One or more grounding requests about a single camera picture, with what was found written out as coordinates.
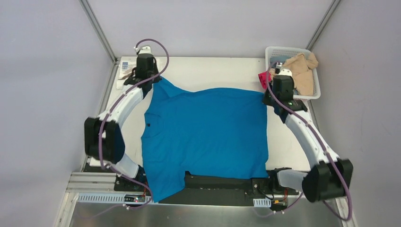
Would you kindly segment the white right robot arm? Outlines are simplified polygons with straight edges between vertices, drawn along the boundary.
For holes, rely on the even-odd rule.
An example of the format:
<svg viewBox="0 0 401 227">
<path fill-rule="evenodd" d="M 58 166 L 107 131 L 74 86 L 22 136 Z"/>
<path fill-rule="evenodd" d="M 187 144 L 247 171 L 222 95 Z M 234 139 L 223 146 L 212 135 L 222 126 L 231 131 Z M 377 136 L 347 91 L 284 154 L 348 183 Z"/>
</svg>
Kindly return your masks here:
<svg viewBox="0 0 401 227">
<path fill-rule="evenodd" d="M 268 186 L 275 194 L 286 188 L 302 192 L 308 201 L 317 202 L 339 197 L 350 197 L 353 165 L 340 158 L 321 137 L 313 124 L 306 105 L 293 98 L 294 81 L 291 76 L 277 75 L 268 84 L 262 102 L 274 108 L 274 113 L 292 131 L 309 162 L 310 171 L 290 168 L 276 170 Z"/>
</svg>

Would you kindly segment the blue polo shirt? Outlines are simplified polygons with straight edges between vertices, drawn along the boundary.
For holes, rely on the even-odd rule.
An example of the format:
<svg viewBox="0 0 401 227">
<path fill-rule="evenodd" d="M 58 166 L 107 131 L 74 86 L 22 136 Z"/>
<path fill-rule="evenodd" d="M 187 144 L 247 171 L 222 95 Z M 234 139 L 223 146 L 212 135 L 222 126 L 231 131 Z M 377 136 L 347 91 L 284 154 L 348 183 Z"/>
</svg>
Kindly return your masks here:
<svg viewBox="0 0 401 227">
<path fill-rule="evenodd" d="M 263 93 L 219 87 L 190 92 L 163 79 L 153 86 L 141 137 L 143 167 L 154 201 L 193 175 L 267 177 L 267 107 Z"/>
</svg>

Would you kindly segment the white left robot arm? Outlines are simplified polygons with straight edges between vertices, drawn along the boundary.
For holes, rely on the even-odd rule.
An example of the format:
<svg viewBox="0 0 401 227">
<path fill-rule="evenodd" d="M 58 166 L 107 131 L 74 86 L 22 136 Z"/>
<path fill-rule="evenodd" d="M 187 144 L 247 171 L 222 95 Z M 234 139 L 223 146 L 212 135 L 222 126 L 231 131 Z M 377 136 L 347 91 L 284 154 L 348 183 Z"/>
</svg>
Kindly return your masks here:
<svg viewBox="0 0 401 227">
<path fill-rule="evenodd" d="M 121 127 L 134 109 L 152 89 L 153 83 L 161 80 L 157 60 L 151 53 L 140 53 L 136 66 L 124 81 L 122 91 L 105 111 L 97 117 L 88 117 L 84 122 L 85 154 L 126 175 L 126 185 L 132 191 L 144 186 L 144 178 L 138 175 L 139 165 L 125 153 Z"/>
</svg>

